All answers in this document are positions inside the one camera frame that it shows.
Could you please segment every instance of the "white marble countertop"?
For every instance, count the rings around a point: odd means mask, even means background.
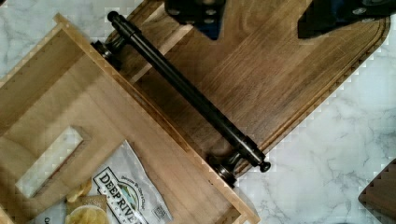
[[[106,14],[128,15],[141,0],[20,0],[0,7],[0,77],[55,25],[61,12],[91,40],[112,31]],[[269,154],[237,189],[262,223],[379,223],[358,202],[396,157],[396,17],[384,44]]]

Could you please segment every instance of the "wooden cutting board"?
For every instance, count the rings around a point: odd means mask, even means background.
[[[161,3],[145,1],[128,19],[158,48],[181,38],[164,51],[166,58],[265,152],[382,44],[390,25],[389,18],[358,22],[300,40],[297,20],[310,1],[229,0],[220,38],[211,41],[189,27],[184,27],[186,35],[180,35],[180,26],[155,9]],[[232,151],[132,47],[117,56],[123,62],[120,72],[190,138],[201,155]],[[243,173],[247,165],[239,168]]]

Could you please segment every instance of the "wooden box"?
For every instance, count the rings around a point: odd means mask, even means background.
[[[176,129],[61,15],[0,80],[0,223],[26,223],[89,178],[127,139],[172,223],[258,223]],[[33,199],[15,183],[69,125],[92,139]]]

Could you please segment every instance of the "black metal rod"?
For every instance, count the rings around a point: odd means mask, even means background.
[[[151,65],[207,119],[218,132],[253,166],[268,167],[265,156],[257,145],[233,125],[203,94],[201,94],[165,57],[153,47],[141,31],[120,16],[110,12],[108,19],[113,27],[131,44]]]

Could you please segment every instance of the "wooden tray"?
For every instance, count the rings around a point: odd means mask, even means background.
[[[387,18],[300,40],[297,20],[309,4],[229,0],[218,41],[190,26],[179,26],[164,15],[161,1],[145,1],[129,20],[268,152],[346,80],[389,31]],[[118,57],[123,62],[120,73],[197,145],[201,156],[230,153],[231,147],[220,134],[131,47]],[[244,163],[238,172],[246,168]]]
[[[172,223],[259,222],[72,24],[61,15],[55,20],[57,26],[0,80],[0,223],[26,223],[59,202],[124,139],[163,196]],[[91,141],[39,195],[24,198],[16,181],[69,125]]]

